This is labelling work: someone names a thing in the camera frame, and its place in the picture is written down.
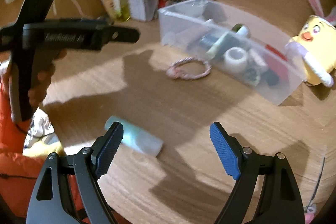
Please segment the person left hand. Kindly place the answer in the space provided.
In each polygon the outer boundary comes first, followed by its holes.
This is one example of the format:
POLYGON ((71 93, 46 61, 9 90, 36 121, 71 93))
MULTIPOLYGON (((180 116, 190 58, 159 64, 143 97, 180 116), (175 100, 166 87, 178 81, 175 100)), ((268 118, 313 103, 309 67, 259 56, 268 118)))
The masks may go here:
POLYGON ((37 50, 37 56, 34 57, 33 62, 33 68, 38 71, 37 81, 28 92, 33 109, 37 108, 47 95, 47 89, 56 70, 53 61, 63 59, 66 55, 67 50, 37 50))

